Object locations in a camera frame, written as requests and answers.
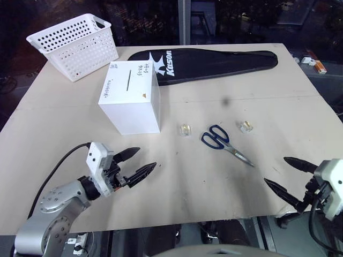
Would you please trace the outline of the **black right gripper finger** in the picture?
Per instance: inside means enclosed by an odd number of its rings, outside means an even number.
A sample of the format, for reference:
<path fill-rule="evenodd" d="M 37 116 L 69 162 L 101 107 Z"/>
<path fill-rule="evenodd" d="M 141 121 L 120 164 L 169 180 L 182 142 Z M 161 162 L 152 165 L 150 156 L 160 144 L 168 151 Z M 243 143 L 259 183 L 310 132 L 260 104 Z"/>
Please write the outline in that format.
<path fill-rule="evenodd" d="M 299 199 L 297 199 L 296 197 L 294 197 L 293 195 L 291 195 L 290 193 L 288 193 L 288 191 L 282 187 L 281 185 L 279 185 L 278 183 L 269 180 L 267 178 L 264 178 L 264 182 L 267 183 L 268 187 L 281 199 L 283 199 L 285 202 L 287 202 L 288 204 L 290 204 L 292 207 L 294 207 L 294 209 L 302 214 L 304 212 L 304 210 L 306 209 L 307 206 L 304 205 L 304 203 L 302 201 L 300 201 Z"/>
<path fill-rule="evenodd" d="M 315 170 L 318 168 L 317 165 L 312 164 L 308 161 L 305 160 L 301 160 L 299 158 L 296 157 L 284 157 L 284 161 L 286 163 L 288 163 L 290 166 L 292 166 L 293 168 L 296 168 L 300 171 L 303 172 L 309 172 L 309 173 L 314 173 Z"/>

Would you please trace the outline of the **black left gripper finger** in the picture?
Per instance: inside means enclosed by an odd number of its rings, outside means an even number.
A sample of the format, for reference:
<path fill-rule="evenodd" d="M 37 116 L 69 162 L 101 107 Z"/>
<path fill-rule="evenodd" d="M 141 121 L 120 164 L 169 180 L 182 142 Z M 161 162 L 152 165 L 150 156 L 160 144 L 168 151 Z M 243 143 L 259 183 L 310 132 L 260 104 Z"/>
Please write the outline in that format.
<path fill-rule="evenodd" d="M 140 147 L 127 148 L 117 153 L 116 155 L 114 155 L 114 162 L 124 162 L 132 158 L 139 150 L 140 150 Z"/>
<path fill-rule="evenodd" d="M 144 180 L 154 170 L 155 166 L 156 162 L 153 162 L 139 168 L 132 176 L 130 176 L 129 178 L 125 178 L 126 185 L 129 188 L 134 187 L 139 182 Z"/>

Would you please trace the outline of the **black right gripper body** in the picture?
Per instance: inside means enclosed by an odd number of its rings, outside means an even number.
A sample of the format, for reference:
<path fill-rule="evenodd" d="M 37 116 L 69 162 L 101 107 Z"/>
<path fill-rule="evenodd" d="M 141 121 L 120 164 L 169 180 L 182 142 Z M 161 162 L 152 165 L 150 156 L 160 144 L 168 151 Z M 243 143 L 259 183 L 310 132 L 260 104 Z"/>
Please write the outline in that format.
<path fill-rule="evenodd" d="M 315 208 L 323 210 L 330 193 L 329 182 L 322 180 L 321 178 L 312 176 L 309 182 L 306 184 L 305 188 L 306 192 L 303 198 L 302 211 L 305 211 L 308 206 L 313 206 L 315 200 L 319 200 L 319 203 L 316 205 Z"/>

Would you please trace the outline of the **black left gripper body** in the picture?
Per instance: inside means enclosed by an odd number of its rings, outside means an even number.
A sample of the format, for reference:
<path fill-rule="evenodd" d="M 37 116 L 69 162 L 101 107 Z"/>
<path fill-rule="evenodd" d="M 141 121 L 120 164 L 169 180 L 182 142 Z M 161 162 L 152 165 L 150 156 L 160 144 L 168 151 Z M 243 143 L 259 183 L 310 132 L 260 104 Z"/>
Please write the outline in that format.
<path fill-rule="evenodd" d="M 130 178 L 120 174 L 121 168 L 118 164 L 123 161 L 124 160 L 120 155 L 114 155 L 109 168 L 105 170 L 105 177 L 113 191 L 117 191 L 125 186 L 128 186 L 129 188 L 134 187 L 133 181 Z"/>

